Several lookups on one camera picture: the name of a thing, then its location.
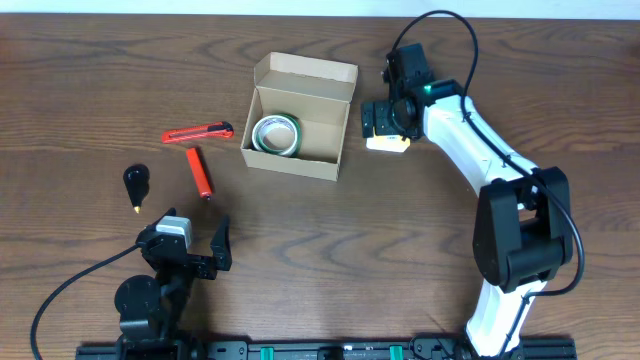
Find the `brown cardboard box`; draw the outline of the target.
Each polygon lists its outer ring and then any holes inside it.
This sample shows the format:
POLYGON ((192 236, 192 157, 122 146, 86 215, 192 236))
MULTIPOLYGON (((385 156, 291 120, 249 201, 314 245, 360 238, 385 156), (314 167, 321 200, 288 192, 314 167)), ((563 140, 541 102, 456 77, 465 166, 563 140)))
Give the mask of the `brown cardboard box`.
POLYGON ((250 168, 335 181, 358 67, 271 52, 254 67, 241 140, 250 168))

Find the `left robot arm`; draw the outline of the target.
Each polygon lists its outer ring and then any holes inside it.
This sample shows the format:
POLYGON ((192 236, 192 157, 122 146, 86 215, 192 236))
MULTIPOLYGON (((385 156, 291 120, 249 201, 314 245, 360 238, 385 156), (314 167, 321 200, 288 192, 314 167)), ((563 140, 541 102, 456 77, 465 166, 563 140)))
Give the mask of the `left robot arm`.
POLYGON ((214 280, 232 265, 230 218, 225 215, 214 234, 210 256, 191 254, 191 221, 171 208, 146 226, 135 245, 154 270, 154 276, 136 275, 116 291, 114 305, 122 332, 118 359, 205 359, 207 348, 179 322, 196 279, 214 280))

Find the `yellow white sticky note pad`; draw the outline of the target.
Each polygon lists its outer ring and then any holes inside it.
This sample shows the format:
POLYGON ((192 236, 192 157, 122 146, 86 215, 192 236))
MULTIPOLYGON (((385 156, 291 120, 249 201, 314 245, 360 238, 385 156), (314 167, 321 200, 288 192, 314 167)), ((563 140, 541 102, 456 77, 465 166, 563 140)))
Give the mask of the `yellow white sticky note pad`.
POLYGON ((366 147, 369 150, 403 153, 411 144, 409 138, 403 137, 392 128, 386 129, 382 133, 377 133, 374 128, 365 129, 363 137, 366 139, 366 147))

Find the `red marker pen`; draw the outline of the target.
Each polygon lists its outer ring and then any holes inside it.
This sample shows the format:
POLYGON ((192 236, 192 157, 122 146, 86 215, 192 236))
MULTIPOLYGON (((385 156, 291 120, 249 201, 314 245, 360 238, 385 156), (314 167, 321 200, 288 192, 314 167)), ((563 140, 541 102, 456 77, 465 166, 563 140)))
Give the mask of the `red marker pen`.
POLYGON ((203 199, 210 200, 213 195, 213 190, 209 183, 209 179, 198 149, 189 148, 186 151, 186 156, 194 177, 194 182, 196 184, 199 196, 203 199))

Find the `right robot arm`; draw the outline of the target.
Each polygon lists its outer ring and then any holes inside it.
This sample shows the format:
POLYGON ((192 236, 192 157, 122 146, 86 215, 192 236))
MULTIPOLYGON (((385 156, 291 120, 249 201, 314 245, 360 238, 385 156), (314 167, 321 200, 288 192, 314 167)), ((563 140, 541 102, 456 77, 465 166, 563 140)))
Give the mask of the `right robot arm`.
POLYGON ((541 169, 493 131, 453 79, 437 80, 421 45, 396 48, 382 76, 386 100, 361 106, 370 149, 402 152, 426 138, 456 165, 477 197, 473 255, 483 277, 464 333, 415 339, 419 359, 574 359, 566 337, 520 337, 533 301, 571 260, 568 180, 541 169))

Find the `black bulb-shaped glue pen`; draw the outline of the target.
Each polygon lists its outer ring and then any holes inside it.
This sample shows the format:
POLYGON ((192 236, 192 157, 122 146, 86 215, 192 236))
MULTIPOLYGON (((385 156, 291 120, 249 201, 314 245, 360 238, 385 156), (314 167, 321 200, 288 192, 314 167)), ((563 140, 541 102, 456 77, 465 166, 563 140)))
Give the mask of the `black bulb-shaped glue pen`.
POLYGON ((123 181, 134 211, 139 214, 142 202, 149 193, 150 172, 144 164, 134 164, 123 174, 123 181))

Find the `red utility knife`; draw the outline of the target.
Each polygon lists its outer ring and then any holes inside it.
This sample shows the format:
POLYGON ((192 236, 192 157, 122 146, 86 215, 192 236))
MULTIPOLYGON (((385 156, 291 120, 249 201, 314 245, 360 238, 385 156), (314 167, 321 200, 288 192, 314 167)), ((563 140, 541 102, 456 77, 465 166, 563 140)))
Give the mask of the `red utility knife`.
POLYGON ((234 135, 233 126, 225 121, 198 125, 187 128, 165 131, 161 136, 164 144, 174 144, 203 138, 231 138, 234 135))

